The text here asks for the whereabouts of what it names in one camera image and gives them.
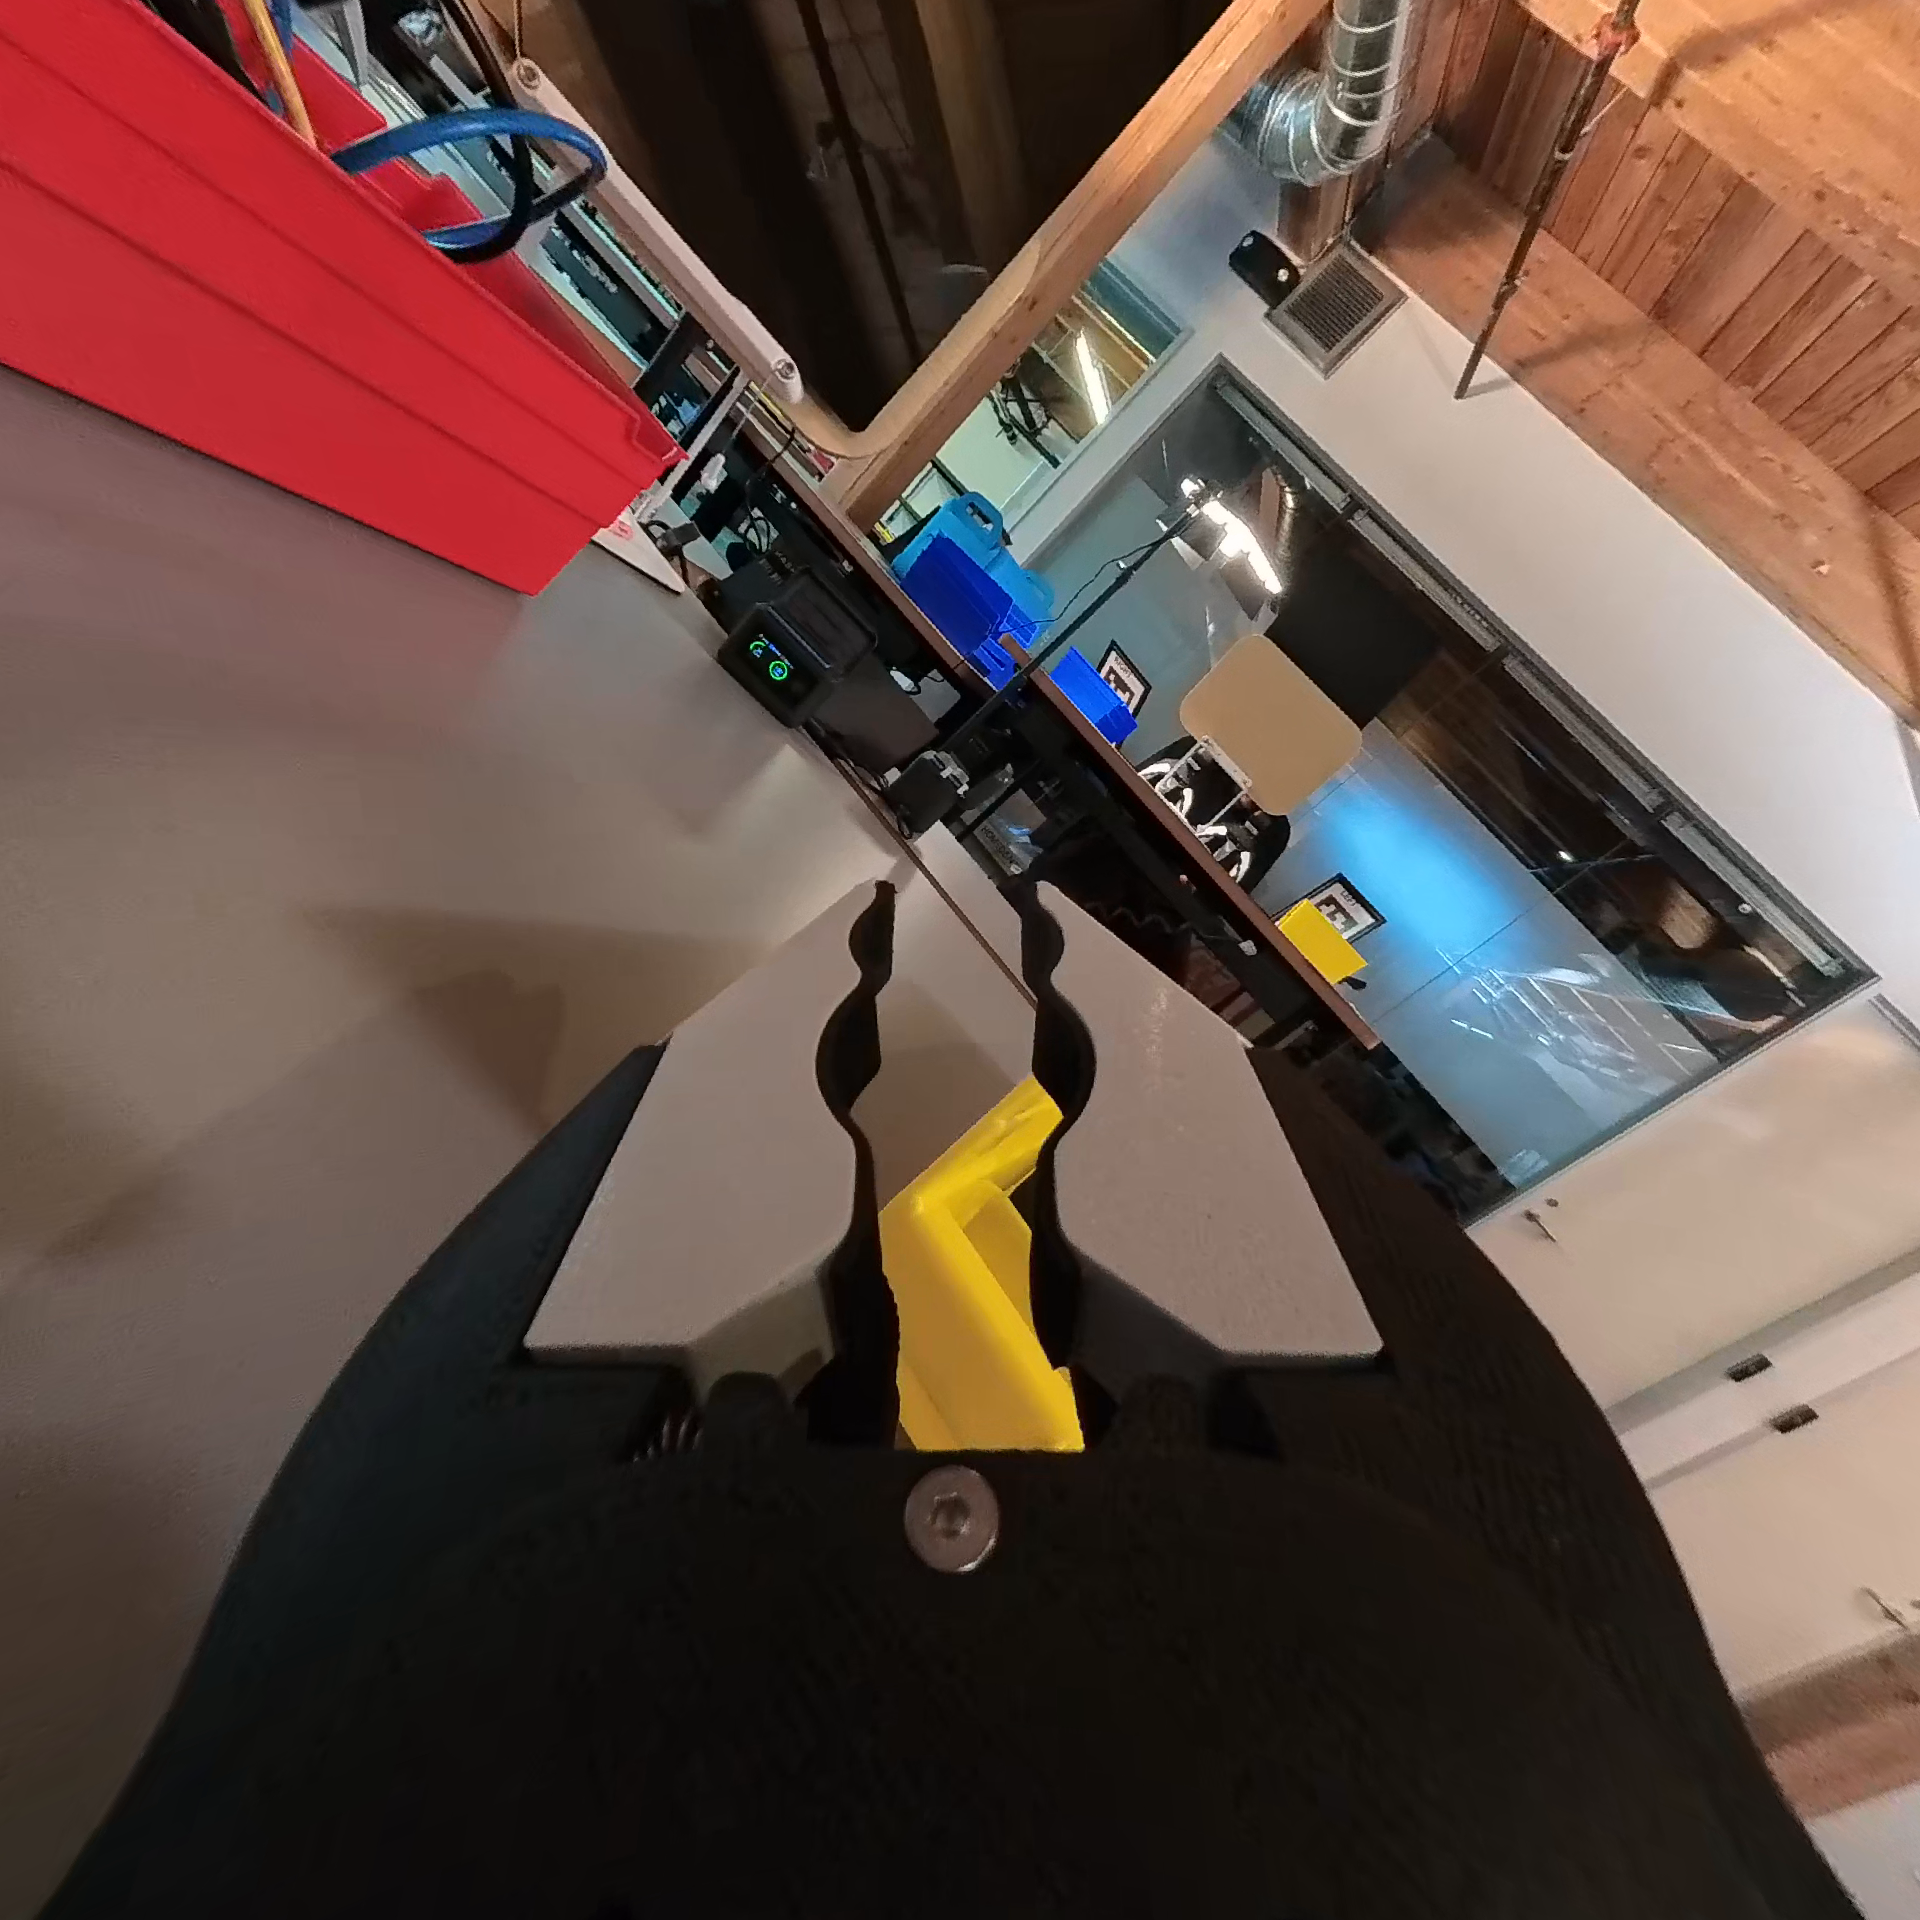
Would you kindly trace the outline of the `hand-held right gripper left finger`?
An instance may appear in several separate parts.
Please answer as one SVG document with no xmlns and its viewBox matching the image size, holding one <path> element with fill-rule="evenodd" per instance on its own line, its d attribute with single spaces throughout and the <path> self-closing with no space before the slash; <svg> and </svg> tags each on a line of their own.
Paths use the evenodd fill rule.
<svg viewBox="0 0 1920 1920">
<path fill-rule="evenodd" d="M 695 1401 L 766 1375 L 832 1443 L 891 1446 L 896 1295 L 857 1102 L 879 1071 L 896 887 L 859 883 L 675 1025 L 525 1335 Z"/>
</svg>

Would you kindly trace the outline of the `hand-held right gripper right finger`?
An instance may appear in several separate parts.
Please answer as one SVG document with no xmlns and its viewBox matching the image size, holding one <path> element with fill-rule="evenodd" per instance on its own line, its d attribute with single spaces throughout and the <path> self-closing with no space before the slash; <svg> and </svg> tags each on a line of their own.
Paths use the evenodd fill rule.
<svg viewBox="0 0 1920 1920">
<path fill-rule="evenodd" d="M 1029 1298 L 1094 1446 L 1141 1384 L 1369 1369 L 1385 1338 L 1253 1050 L 1053 881 L 1017 887 L 1033 1073 Z"/>
</svg>

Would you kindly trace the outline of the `large yellow plastic bin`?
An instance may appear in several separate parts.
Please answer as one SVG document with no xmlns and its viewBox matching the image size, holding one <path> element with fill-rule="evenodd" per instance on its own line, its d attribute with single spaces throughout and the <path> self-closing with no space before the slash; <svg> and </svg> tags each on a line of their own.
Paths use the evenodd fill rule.
<svg viewBox="0 0 1920 1920">
<path fill-rule="evenodd" d="M 1063 1112 L 1018 1081 L 879 1210 L 897 1310 L 897 1421 L 919 1451 L 1067 1451 L 1083 1431 L 1030 1310 L 1017 1191 Z"/>
</svg>

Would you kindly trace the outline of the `red plastic bin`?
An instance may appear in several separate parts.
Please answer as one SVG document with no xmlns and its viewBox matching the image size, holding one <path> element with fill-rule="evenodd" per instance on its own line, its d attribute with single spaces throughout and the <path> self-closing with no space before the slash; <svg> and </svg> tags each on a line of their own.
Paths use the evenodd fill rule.
<svg viewBox="0 0 1920 1920">
<path fill-rule="evenodd" d="M 3 365 L 517 591 L 681 448 L 513 255 L 469 269 L 142 5 L 3 5 Z"/>
</svg>

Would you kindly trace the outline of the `long brown-edged desk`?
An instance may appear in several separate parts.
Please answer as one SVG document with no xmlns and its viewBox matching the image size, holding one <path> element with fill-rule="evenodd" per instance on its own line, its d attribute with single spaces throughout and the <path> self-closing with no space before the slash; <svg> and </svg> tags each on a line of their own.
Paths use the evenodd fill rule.
<svg viewBox="0 0 1920 1920">
<path fill-rule="evenodd" d="M 1050 681 L 1030 678 L 989 719 L 989 735 L 1003 735 L 1017 785 L 1045 802 L 1047 875 L 1061 865 L 1055 847 L 1067 859 L 1081 847 L 1110 847 L 1109 864 L 1127 872 L 1123 903 L 1152 905 L 1152 920 L 1177 923 L 1193 951 L 1211 954 L 1213 971 L 1234 981 L 1218 1007 L 1232 1015 L 1256 1007 L 1266 1019 L 1259 1043 L 1289 1046 L 1305 1031 L 1320 1049 L 1382 1049 L 1342 989 Z"/>
</svg>

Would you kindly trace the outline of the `beige rounded chair back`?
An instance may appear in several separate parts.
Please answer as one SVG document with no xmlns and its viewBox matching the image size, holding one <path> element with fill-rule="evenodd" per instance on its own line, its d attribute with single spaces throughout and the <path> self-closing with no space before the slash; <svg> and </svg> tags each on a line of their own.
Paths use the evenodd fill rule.
<svg viewBox="0 0 1920 1920">
<path fill-rule="evenodd" d="M 1289 816 L 1359 753 L 1359 726 L 1266 634 L 1239 637 L 1179 702 L 1179 726 L 1266 814 Z"/>
</svg>

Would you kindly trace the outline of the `black box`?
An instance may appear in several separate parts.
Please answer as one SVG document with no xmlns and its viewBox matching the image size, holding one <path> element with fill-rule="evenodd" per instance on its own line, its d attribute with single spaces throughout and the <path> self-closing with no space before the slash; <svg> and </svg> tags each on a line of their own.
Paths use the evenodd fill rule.
<svg viewBox="0 0 1920 1920">
<path fill-rule="evenodd" d="M 859 657 L 801 718 L 830 753 L 871 776 L 887 776 L 934 746 L 937 721 L 878 655 Z"/>
</svg>

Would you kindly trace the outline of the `white cabinet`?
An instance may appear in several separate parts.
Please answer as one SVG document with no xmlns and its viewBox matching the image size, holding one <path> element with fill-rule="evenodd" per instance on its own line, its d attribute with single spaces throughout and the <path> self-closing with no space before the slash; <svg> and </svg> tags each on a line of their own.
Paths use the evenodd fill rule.
<svg viewBox="0 0 1920 1920">
<path fill-rule="evenodd" d="M 1857 999 L 1471 1235 L 1646 1485 L 1736 1690 L 1915 1629 L 1915 1027 Z"/>
</svg>

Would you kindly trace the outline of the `black power station green display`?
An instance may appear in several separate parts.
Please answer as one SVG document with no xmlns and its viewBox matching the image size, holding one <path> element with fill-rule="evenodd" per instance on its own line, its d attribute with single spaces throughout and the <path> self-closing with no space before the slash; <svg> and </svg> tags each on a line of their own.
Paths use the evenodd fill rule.
<svg viewBox="0 0 1920 1920">
<path fill-rule="evenodd" d="M 714 661 L 759 709 L 799 728 L 874 651 L 867 622 L 823 582 L 798 575 L 743 609 Z"/>
</svg>

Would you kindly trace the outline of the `white paper sheet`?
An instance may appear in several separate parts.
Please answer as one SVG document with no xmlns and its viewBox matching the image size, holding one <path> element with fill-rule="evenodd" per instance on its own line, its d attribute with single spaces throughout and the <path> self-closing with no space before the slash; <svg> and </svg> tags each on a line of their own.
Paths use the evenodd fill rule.
<svg viewBox="0 0 1920 1920">
<path fill-rule="evenodd" d="M 713 577 L 698 527 L 669 498 L 637 495 L 592 544 L 671 594 L 698 591 Z"/>
</svg>

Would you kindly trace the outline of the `stack of blue bins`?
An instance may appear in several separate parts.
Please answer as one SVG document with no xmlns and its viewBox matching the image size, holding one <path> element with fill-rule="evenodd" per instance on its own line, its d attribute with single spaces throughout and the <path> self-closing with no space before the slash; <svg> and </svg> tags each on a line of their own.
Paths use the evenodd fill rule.
<svg viewBox="0 0 1920 1920">
<path fill-rule="evenodd" d="M 906 599 L 991 687 L 1053 622 L 1049 581 L 1021 567 L 999 510 L 979 493 L 945 501 L 887 559 Z"/>
</svg>

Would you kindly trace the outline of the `black light stand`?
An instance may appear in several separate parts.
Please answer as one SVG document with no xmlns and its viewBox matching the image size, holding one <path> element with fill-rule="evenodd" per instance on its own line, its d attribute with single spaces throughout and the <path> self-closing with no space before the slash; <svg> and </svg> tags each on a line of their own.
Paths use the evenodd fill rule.
<svg viewBox="0 0 1920 1920">
<path fill-rule="evenodd" d="M 1273 558 L 1262 545 L 1254 527 L 1221 503 L 1218 488 L 1200 481 L 1195 475 L 1182 479 L 1182 505 L 1167 519 L 1157 521 L 1157 531 L 1133 550 L 1101 565 L 1087 577 L 1087 586 L 1097 586 L 1086 601 L 1083 591 L 1069 599 L 1067 622 L 1053 622 L 1042 642 L 1026 654 L 1015 666 L 1011 675 L 989 693 L 985 702 L 973 709 L 961 721 L 943 734 L 942 746 L 959 752 L 965 743 L 978 735 L 1003 709 L 1017 703 L 1026 687 L 1042 675 L 1045 666 L 1075 637 L 1089 617 L 1109 605 L 1137 571 L 1157 558 L 1163 549 L 1179 545 L 1195 553 L 1195 567 L 1239 567 L 1250 573 L 1262 586 L 1262 601 L 1274 603 L 1281 594 L 1281 575 Z"/>
</svg>

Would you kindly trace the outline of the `curved wooden beam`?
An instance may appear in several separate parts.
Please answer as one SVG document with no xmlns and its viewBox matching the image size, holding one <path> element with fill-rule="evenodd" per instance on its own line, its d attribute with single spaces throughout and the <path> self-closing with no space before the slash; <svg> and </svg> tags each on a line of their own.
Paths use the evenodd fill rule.
<svg viewBox="0 0 1920 1920">
<path fill-rule="evenodd" d="M 1170 71 L 1087 173 L 874 414 L 827 493 L 871 527 L 1040 329 L 1117 247 L 1235 101 L 1318 17 L 1313 2 L 1234 2 Z"/>
</svg>

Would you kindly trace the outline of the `wall vent grille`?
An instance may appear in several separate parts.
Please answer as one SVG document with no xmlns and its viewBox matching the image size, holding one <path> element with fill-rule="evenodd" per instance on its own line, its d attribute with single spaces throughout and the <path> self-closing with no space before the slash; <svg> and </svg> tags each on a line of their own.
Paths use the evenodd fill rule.
<svg viewBox="0 0 1920 1920">
<path fill-rule="evenodd" d="M 1330 378 L 1406 302 L 1406 290 L 1352 242 L 1303 267 L 1264 321 L 1310 371 Z"/>
</svg>

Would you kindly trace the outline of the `silver ventilation duct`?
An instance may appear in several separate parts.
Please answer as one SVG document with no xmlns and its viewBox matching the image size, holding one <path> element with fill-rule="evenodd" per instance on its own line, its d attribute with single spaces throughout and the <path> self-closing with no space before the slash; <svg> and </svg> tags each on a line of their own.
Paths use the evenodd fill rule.
<svg viewBox="0 0 1920 1920">
<path fill-rule="evenodd" d="M 1285 186 L 1351 182 L 1440 114 L 1457 2 L 1333 2 L 1313 61 L 1262 74 L 1218 135 Z"/>
</svg>

